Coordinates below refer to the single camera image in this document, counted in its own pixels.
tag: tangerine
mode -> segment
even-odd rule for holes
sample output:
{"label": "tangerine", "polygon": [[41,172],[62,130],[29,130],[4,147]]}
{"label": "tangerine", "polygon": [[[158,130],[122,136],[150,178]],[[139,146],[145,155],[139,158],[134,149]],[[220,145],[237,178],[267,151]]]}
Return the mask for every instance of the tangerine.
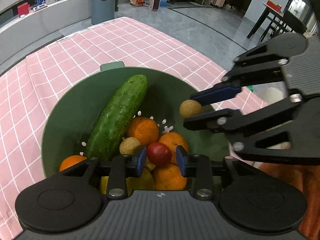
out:
{"label": "tangerine", "polygon": [[176,159],[176,147],[178,145],[181,145],[187,152],[189,152],[189,145],[185,138],[183,138],[180,134],[176,132],[169,132],[162,135],[158,142],[161,142],[169,147],[169,149],[172,151],[172,158],[171,158],[171,164],[177,165],[177,159]]}
{"label": "tangerine", "polygon": [[142,145],[148,146],[158,140],[159,128],[152,119],[136,117],[129,124],[127,137],[135,137]]}
{"label": "tangerine", "polygon": [[63,162],[60,165],[59,171],[63,171],[79,162],[82,162],[86,160],[87,157],[82,156],[82,155],[72,155],[66,159],[63,160]]}
{"label": "tangerine", "polygon": [[187,178],[182,177],[179,167],[173,164],[157,166],[152,176],[156,190],[183,190],[187,185]]}

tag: cucumber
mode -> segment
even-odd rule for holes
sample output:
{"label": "cucumber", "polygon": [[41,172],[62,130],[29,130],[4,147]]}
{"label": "cucumber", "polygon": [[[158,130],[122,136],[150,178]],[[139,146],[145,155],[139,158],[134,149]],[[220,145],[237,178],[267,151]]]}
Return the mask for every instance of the cucumber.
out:
{"label": "cucumber", "polygon": [[127,125],[137,113],[146,91],[145,75],[132,76],[117,89],[92,129],[84,154],[86,157],[108,161],[119,154]]}

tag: red tomato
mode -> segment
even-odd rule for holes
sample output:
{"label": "red tomato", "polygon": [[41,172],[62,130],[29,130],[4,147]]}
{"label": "red tomato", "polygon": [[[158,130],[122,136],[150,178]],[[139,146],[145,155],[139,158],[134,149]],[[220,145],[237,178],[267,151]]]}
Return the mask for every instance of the red tomato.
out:
{"label": "red tomato", "polygon": [[147,148],[147,156],[149,161],[157,166],[168,165],[171,161],[172,152],[167,145],[154,142]]}

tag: black chair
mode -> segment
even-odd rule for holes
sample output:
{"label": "black chair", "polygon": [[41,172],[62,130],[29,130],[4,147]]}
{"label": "black chair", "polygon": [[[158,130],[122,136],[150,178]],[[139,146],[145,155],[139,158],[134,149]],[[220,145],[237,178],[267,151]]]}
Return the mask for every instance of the black chair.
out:
{"label": "black chair", "polygon": [[264,33],[260,37],[260,41],[262,42],[265,36],[267,35],[269,30],[272,30],[270,35],[271,38],[284,33],[284,32],[293,32],[303,34],[306,32],[307,27],[289,10],[284,12],[282,19],[274,16],[273,19],[267,16],[269,20],[271,20],[270,24],[264,31]]}

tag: tablecloth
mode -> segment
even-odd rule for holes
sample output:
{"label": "tablecloth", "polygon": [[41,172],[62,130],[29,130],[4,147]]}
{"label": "tablecloth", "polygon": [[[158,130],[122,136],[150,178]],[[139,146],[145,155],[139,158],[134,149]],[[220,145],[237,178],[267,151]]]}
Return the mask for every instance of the tablecloth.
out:
{"label": "tablecloth", "polygon": [[[72,86],[112,61],[164,71],[197,90],[220,82],[226,73],[191,47],[127,17],[94,25],[27,56],[0,77],[1,240],[22,230],[14,209],[18,193],[44,179],[40,147],[50,111]],[[244,89],[214,108],[247,114],[266,105]]]}

